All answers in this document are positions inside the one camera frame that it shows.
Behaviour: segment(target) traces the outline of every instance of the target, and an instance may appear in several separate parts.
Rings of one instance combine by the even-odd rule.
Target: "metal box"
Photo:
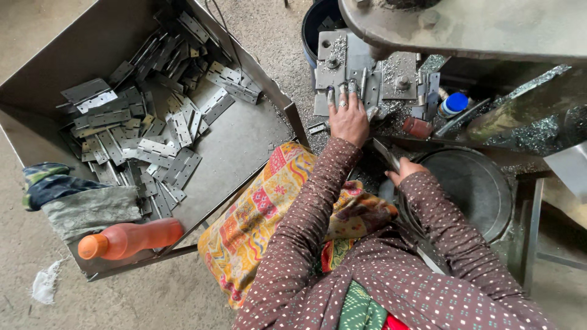
[[[55,108],[64,102],[60,91],[94,78],[107,78],[130,59],[157,28],[153,15],[159,9],[158,3],[98,0],[0,86],[0,125],[23,166],[56,161],[74,166],[74,176],[96,179],[58,134],[71,121],[66,109]],[[185,4],[235,58],[230,37],[217,21],[196,1],[187,0]],[[295,104],[233,41],[243,71],[262,89],[266,99],[257,105],[237,99],[196,144],[194,151],[203,159],[184,188],[188,197],[174,209],[174,216],[185,230],[183,238],[262,169],[271,154],[269,146],[293,138],[308,145]],[[210,83],[196,90],[192,100],[201,106],[217,89]],[[158,112],[169,97],[166,93],[169,91],[163,89],[153,92],[156,106],[160,105]],[[83,260],[77,255],[77,242],[68,247],[82,272],[93,281],[197,250],[195,245],[174,249],[177,244],[159,252],[143,250],[119,261]]]

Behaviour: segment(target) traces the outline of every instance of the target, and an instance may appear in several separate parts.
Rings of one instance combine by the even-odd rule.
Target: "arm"
[[[408,167],[415,165],[407,159],[402,166],[404,164]],[[400,182],[401,191],[408,198],[431,242],[448,261],[452,276],[473,283],[523,323],[538,329],[555,328],[545,319],[541,309],[526,297],[481,234],[448,200],[448,195],[430,172],[411,173]]]
[[[368,135],[369,122],[356,93],[351,93],[346,105],[346,94],[341,91],[338,111],[332,102],[333,95],[329,96],[333,137],[269,240],[233,329],[271,327],[286,312],[283,309],[292,298],[308,285],[333,205],[346,176],[362,155],[360,146]]]

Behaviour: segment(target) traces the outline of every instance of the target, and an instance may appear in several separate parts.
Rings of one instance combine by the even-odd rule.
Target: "bolt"
[[[407,76],[399,76],[396,79],[396,87],[399,90],[407,90],[410,88],[410,79]]]
[[[338,67],[339,65],[340,65],[340,62],[338,62],[338,59],[335,56],[333,56],[333,55],[331,55],[326,60],[326,66],[329,67],[329,68],[331,68],[331,69],[334,69],[334,68]]]

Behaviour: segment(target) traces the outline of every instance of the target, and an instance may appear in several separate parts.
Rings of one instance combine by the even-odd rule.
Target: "orange bottle cap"
[[[77,254],[86,260],[101,257],[108,249],[108,239],[102,234],[88,235],[77,245]]]

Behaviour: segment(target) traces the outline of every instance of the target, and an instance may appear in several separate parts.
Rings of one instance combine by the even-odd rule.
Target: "cable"
[[[228,31],[228,27],[226,26],[226,22],[224,21],[224,17],[222,16],[222,12],[220,11],[220,8],[218,7],[218,4],[216,3],[216,0],[212,0],[212,2],[214,3],[214,6],[216,6],[216,10],[218,11],[218,14],[220,15],[220,18],[222,19],[222,24],[224,24],[224,30],[226,31],[226,34],[228,35],[228,40],[230,41],[230,45],[232,46],[232,51],[234,52],[234,55],[237,57],[238,66],[241,68],[241,80],[238,83],[240,85],[241,82],[242,82],[242,74],[243,74],[243,72],[242,72],[241,59],[238,57],[237,49],[234,46],[234,42],[232,41],[232,35]],[[214,16],[214,14],[212,14],[212,11],[210,10],[210,7],[208,7],[208,0],[205,0],[204,3],[206,4],[206,9],[210,13],[210,16],[212,16],[214,18],[214,20],[216,21],[216,23],[220,24],[220,22],[216,19],[216,17]]]

